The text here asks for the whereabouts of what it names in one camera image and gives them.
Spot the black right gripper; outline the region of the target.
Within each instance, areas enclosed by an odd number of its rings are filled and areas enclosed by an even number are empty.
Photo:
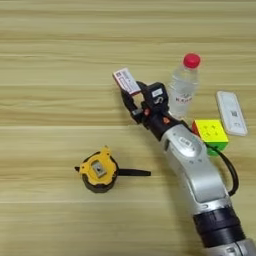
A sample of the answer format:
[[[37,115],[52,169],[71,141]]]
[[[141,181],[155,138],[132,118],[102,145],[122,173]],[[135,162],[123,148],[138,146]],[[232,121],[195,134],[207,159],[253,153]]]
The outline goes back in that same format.
[[[138,81],[137,85],[140,91],[135,96],[135,101],[141,104],[140,108],[135,105],[133,97],[127,91],[121,91],[123,103],[137,124],[142,124],[150,130],[158,141],[161,140],[167,130],[176,125],[183,125],[188,128],[184,121],[177,120],[168,113],[169,107],[166,102],[150,106],[146,102],[148,100],[148,86],[141,81]]]

